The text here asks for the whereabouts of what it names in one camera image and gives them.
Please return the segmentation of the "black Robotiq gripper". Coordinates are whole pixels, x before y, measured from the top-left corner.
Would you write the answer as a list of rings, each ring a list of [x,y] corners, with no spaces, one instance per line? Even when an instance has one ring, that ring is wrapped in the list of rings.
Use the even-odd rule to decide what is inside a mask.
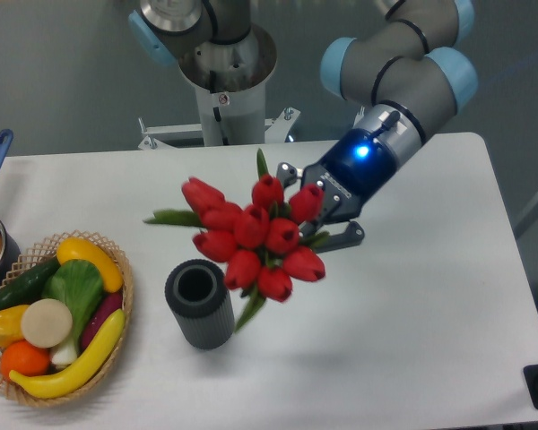
[[[386,184],[421,148],[421,136],[410,119],[396,107],[374,106],[316,163],[296,168],[281,162],[276,177],[287,188],[315,184],[325,200],[335,196],[334,209],[323,209],[323,223],[337,223],[360,216],[363,205]],[[358,246],[365,237],[362,226],[352,220],[343,232],[322,231],[304,236],[301,245],[310,249],[345,249]]]

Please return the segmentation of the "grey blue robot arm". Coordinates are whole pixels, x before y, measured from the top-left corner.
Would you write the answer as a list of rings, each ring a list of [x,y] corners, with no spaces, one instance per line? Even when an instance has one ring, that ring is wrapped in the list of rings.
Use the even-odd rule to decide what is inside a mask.
[[[340,38],[323,54],[325,89],[363,114],[304,168],[277,170],[284,186],[319,186],[323,209],[302,223],[319,252],[356,246],[363,205],[473,97],[478,77],[456,50],[471,31],[469,1],[383,1],[386,26],[369,39]],[[142,1],[128,18],[153,61],[175,64],[194,87],[208,146],[263,143],[265,85],[277,54],[248,1]]]

